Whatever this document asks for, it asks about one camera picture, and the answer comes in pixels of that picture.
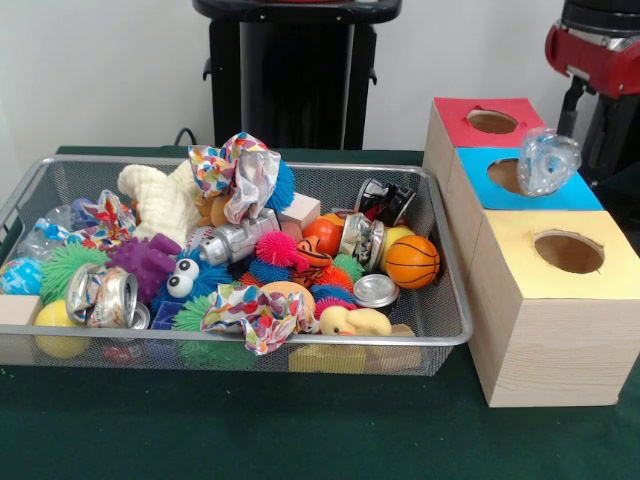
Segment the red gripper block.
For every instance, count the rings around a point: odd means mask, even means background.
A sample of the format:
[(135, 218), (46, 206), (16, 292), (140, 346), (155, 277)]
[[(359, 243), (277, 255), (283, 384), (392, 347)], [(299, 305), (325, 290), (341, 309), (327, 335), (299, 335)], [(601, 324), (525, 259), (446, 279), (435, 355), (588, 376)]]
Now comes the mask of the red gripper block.
[(605, 95), (599, 97), (594, 113), (589, 166), (592, 169), (612, 169), (619, 155), (621, 140), (618, 130), (624, 117), (621, 103), (613, 99), (639, 94), (639, 36), (606, 36), (556, 22), (545, 40), (545, 56), (555, 71), (578, 77), (572, 79), (564, 95), (557, 124), (558, 135), (574, 133), (577, 107), (585, 93), (586, 83)]

